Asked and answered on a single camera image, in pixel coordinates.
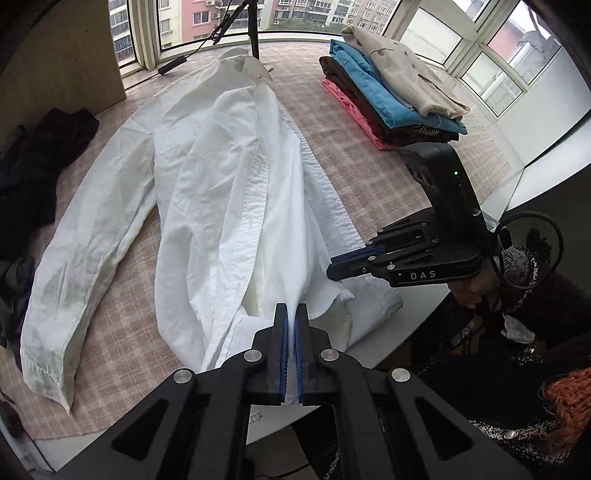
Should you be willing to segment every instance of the dark brown garment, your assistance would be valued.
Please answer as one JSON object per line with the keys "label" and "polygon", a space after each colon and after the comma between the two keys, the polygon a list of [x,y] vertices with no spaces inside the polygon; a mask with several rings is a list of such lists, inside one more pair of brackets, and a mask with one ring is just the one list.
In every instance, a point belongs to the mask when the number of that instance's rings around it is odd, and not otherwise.
{"label": "dark brown garment", "polygon": [[[365,95],[361,93],[357,85],[351,80],[345,69],[333,57],[320,57],[320,66],[326,78],[333,82],[343,92],[361,114],[367,119],[368,124],[376,137],[381,141],[403,147],[417,142],[447,143],[450,140],[458,140],[459,134],[436,128],[423,128],[421,125],[408,127],[388,128],[382,117],[369,103]],[[424,130],[434,135],[418,133]]]}

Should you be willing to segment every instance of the black cable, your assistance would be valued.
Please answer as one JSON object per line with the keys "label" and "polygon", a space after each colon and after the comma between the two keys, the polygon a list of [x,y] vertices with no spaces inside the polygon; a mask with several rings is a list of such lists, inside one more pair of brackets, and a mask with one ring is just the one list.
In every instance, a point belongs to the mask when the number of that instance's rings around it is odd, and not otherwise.
{"label": "black cable", "polygon": [[[542,279],[538,280],[537,282],[532,283],[526,287],[523,287],[521,285],[515,285],[514,283],[511,283],[510,281],[508,281],[503,276],[503,273],[499,270],[499,267],[497,267],[496,262],[492,258],[493,257],[492,247],[497,244],[497,241],[499,238],[499,233],[501,232],[501,229],[503,227],[507,226],[507,224],[509,224],[510,222],[513,222],[514,220],[517,220],[520,218],[540,218],[542,220],[545,220],[546,222],[548,222],[552,226],[552,228],[554,229],[554,231],[556,232],[556,235],[558,237],[558,257],[556,258],[556,262],[554,263],[554,265],[552,265],[552,268],[550,268],[549,272],[544,276],[544,278],[542,278]],[[504,283],[505,285],[508,285],[512,288],[516,288],[517,290],[532,290],[532,289],[536,288],[538,285],[540,285],[546,278],[548,278],[550,276],[550,274],[552,272],[554,272],[556,270],[556,268],[558,267],[558,265],[560,264],[560,261],[562,260],[562,256],[564,254],[564,239],[562,237],[562,231],[560,230],[560,227],[556,224],[556,222],[554,220],[552,220],[552,218],[549,215],[546,215],[545,213],[529,212],[529,211],[514,213],[513,215],[509,215],[505,220],[500,221],[499,224],[496,226],[495,231],[493,233],[493,237],[491,239],[491,252],[489,254],[491,256],[492,269],[495,271],[495,273],[499,277],[501,283]],[[501,255],[499,256],[499,259],[500,259],[501,265],[502,265],[502,256]]]}
{"label": "black cable", "polygon": [[31,438],[31,436],[29,435],[29,433],[23,429],[22,430],[25,435],[29,438],[29,440],[31,441],[31,443],[33,444],[33,446],[37,449],[37,451],[39,452],[39,455],[41,455],[41,458],[43,458],[43,461],[46,463],[46,465],[49,467],[49,470],[51,470],[51,473],[57,473],[56,470],[51,466],[51,464],[47,461],[47,459],[45,458],[45,455],[43,455],[43,452],[41,451],[41,449],[39,448],[39,446],[37,445],[37,442],[35,440],[33,440]]}
{"label": "black cable", "polygon": [[[226,17],[228,16],[228,11],[230,10],[230,4],[231,4],[231,3],[232,3],[232,0],[228,0],[228,5],[227,5],[227,7],[226,7],[226,11],[224,12],[223,18],[222,18],[221,22],[219,23],[219,25],[218,25],[218,26],[217,26],[217,27],[216,27],[216,28],[215,28],[215,29],[214,29],[214,30],[211,32],[211,34],[210,34],[210,35],[209,35],[207,38],[204,38],[204,39],[203,39],[203,41],[201,42],[201,45],[199,45],[199,46],[197,47],[197,49],[196,49],[196,50],[193,50],[193,51],[192,51],[192,52],[191,52],[189,55],[186,55],[186,56],[185,56],[185,61],[186,61],[186,60],[187,60],[187,58],[189,58],[191,55],[195,55],[195,54],[196,54],[196,53],[197,53],[199,50],[201,50],[201,47],[203,47],[203,45],[205,44],[205,42],[206,42],[207,40],[212,40],[212,39],[213,39],[214,35],[215,35],[215,34],[216,34],[218,31],[219,31],[219,29],[220,29],[220,27],[221,27],[222,23],[224,22],[224,20],[225,20],[225,19],[226,19]],[[137,82],[137,83],[134,83],[133,85],[130,85],[130,86],[128,86],[128,87],[125,89],[125,91],[127,91],[127,90],[130,90],[130,89],[132,89],[133,87],[137,87],[138,85],[141,85],[142,83],[144,83],[144,82],[147,82],[148,80],[151,80],[151,79],[153,79],[153,78],[157,77],[158,75],[160,75],[160,72],[156,72],[156,73],[154,73],[153,75],[151,75],[151,76],[149,76],[149,77],[147,77],[147,78],[144,78],[143,80],[140,80],[139,82]]]}

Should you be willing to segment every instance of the dark clothing pile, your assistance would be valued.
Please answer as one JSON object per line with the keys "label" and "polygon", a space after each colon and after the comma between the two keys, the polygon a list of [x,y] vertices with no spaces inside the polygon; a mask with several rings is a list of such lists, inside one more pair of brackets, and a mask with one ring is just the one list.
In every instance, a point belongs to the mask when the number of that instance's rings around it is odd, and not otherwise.
{"label": "dark clothing pile", "polygon": [[35,270],[30,239],[55,221],[57,179],[98,128],[87,110],[52,109],[31,132],[20,125],[0,152],[0,345],[11,346],[17,365]]}

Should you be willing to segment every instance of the white shirt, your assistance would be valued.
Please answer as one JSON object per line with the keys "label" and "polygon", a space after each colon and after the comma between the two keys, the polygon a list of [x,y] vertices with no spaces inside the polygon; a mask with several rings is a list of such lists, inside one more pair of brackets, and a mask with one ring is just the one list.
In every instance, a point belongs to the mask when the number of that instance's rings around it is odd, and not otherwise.
{"label": "white shirt", "polygon": [[68,411],[92,314],[156,204],[158,330],[196,372],[248,349],[277,303],[288,306],[292,342],[304,302],[340,349],[401,307],[382,280],[326,277],[331,256],[363,243],[262,79],[269,74],[245,53],[227,51],[121,126],[41,259],[22,330],[23,375]]}

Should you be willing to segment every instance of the orange knit fabric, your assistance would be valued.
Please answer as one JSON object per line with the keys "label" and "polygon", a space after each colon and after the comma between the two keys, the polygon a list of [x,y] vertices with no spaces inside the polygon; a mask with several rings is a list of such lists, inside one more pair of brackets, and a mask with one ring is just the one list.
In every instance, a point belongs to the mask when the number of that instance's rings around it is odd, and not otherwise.
{"label": "orange knit fabric", "polygon": [[553,451],[572,449],[591,419],[591,368],[572,372],[544,389],[562,425],[545,437]]}

